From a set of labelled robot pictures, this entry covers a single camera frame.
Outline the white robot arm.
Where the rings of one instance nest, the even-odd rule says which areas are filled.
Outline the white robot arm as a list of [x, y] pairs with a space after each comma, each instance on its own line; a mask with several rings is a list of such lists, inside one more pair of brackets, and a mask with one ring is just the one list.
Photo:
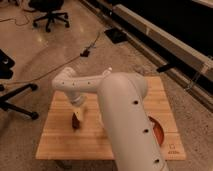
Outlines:
[[52, 80], [52, 87], [75, 106], [84, 102], [84, 93], [97, 95], [118, 171], [169, 171], [144, 109], [148, 84], [142, 75], [107, 69], [100, 75], [79, 77], [66, 67]]

